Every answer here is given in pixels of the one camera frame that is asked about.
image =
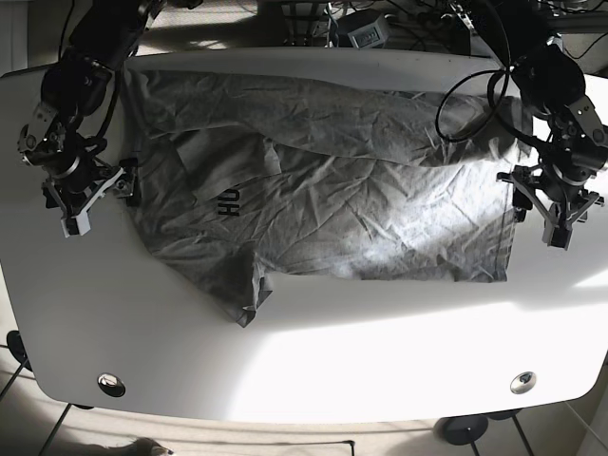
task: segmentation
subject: cloth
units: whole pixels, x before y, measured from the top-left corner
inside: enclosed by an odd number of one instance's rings
[[[512,189],[496,174],[527,151],[497,123],[452,144],[434,128],[442,94],[181,71],[125,79],[142,140],[142,241],[239,325],[270,294],[270,272],[506,280]],[[519,100],[501,112],[531,127]],[[456,133],[483,115],[484,99],[455,96],[442,123]]]

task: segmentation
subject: screw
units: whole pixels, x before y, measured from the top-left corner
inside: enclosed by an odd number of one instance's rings
[[[604,142],[604,132],[601,131],[600,129],[593,130],[593,141],[595,141],[596,143],[603,143]]]
[[[34,138],[32,135],[29,135],[26,139],[26,146],[28,147],[28,149],[33,149],[34,147],[36,147],[36,144],[36,138]]]

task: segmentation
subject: black lettering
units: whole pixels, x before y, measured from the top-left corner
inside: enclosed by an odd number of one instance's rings
[[[238,200],[240,200],[240,193],[238,190],[236,190],[234,188],[229,188],[228,190],[223,192],[221,195],[219,195],[218,200],[237,202]]]
[[[218,209],[219,209],[218,214],[221,216],[238,217],[239,208],[240,208],[240,206],[238,204],[228,204],[228,203],[221,202],[218,204]]]

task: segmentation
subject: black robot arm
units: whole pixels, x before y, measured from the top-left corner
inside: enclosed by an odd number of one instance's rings
[[[542,141],[498,116],[509,133],[539,153],[538,165],[517,166],[498,179],[514,185],[517,221],[536,207],[545,221],[543,241],[567,249],[574,223],[586,221],[593,204],[603,204],[603,198],[584,185],[608,160],[608,136],[585,94],[584,75],[561,51],[559,35],[527,0],[460,0],[452,7],[503,66],[488,84],[490,107],[497,103],[497,83],[508,73],[534,115],[549,124],[550,140]],[[544,206],[538,192],[550,199],[550,207]]]
[[[48,172],[43,183],[47,207],[60,207],[66,237],[90,230],[88,210],[106,192],[119,198],[134,192],[134,163],[111,166],[98,158],[118,102],[121,68],[164,6],[163,0],[95,0],[69,38],[59,62],[45,74],[31,121],[24,126],[23,161]],[[97,135],[78,129],[102,105],[114,78],[114,94]]]

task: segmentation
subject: white table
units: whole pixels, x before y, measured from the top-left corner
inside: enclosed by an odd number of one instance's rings
[[[153,56],[130,65],[446,90],[491,63],[288,48]],[[608,209],[590,211],[567,253],[542,244],[542,219],[531,213],[518,227],[505,284],[277,275],[275,292],[243,330],[144,250],[113,198],[93,208],[89,234],[63,238],[58,210],[44,208],[43,172],[23,166],[16,151],[41,77],[0,80],[0,260],[36,379],[52,398],[193,418],[336,423],[531,407],[579,397],[594,385],[608,349],[608,273],[584,281],[608,271]],[[608,103],[601,104],[608,83],[588,82],[608,119]],[[470,91],[483,89],[479,82]],[[87,123],[90,133],[104,113]],[[122,117],[119,109],[109,160],[126,152]],[[515,395],[511,381],[525,371],[538,383]],[[102,372],[124,381],[124,397],[101,392]]]

